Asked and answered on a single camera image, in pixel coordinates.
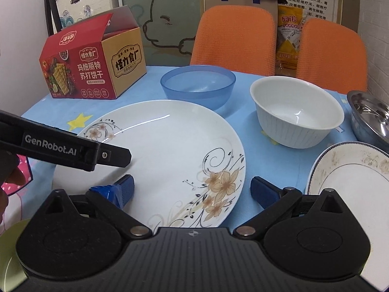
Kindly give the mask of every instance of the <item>pink polka dot pattern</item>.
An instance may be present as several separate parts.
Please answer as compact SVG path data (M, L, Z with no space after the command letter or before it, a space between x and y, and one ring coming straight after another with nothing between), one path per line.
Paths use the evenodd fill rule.
M18 186L18 185L13 184L13 183L3 183L1 188L5 191L5 193L8 196L10 196L10 195L18 192L19 190L23 189L33 179L32 178L31 168L30 168L30 164L28 162L27 157L26 156L21 156L21 155L18 155L18 157L20 159L18 168L21 170L21 172L23 173L24 177L26 178L26 184L23 185L23 186Z

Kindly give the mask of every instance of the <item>metal screw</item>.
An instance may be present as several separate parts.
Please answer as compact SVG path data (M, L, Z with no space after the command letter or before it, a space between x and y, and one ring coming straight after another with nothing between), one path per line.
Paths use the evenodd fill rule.
M255 234L255 228L251 226L241 226L237 228L237 233L242 236L251 236Z
M130 229L130 233L135 236L144 236L149 233L149 229L146 226L134 226Z

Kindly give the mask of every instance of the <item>orange chair back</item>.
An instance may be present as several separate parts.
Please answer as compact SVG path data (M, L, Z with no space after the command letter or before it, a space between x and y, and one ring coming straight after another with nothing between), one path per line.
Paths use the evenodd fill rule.
M339 93L366 91L367 57L362 40L339 24L308 20L301 32L296 77Z
M274 75L276 27L253 6L222 5L204 12L191 64L209 64L255 75Z

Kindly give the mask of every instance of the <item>tablecloth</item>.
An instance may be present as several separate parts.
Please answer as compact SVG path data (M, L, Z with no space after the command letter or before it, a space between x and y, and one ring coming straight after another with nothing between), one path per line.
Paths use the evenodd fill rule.
M165 99L160 85L161 77L174 67L147 67L147 74L116 100L52 99L46 96L23 116L36 122L79 133L83 127L119 107L147 100ZM346 96L329 91L343 107L345 120L317 146L292 149L270 139L262 131L255 104L250 97L250 85L261 78L257 75L235 72L237 77L231 98L216 112L235 129L246 154L246 179L240 198L221 226L234 229L258 214L262 208L250 196L250 181L259 175L276 186L294 186L304 192L311 166L328 146L347 140L356 140L350 124L351 109ZM33 180L24 189L10 197L5 221L0 233L20 219L30 218L51 191L55 165L30 160Z

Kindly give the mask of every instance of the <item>white wall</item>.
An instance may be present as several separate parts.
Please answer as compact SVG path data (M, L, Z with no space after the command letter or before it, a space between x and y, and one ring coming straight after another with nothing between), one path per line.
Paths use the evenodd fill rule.
M44 0L0 0L0 109L21 115L47 93L39 56Z
M361 0L358 34L368 54L368 89L389 103L389 0Z

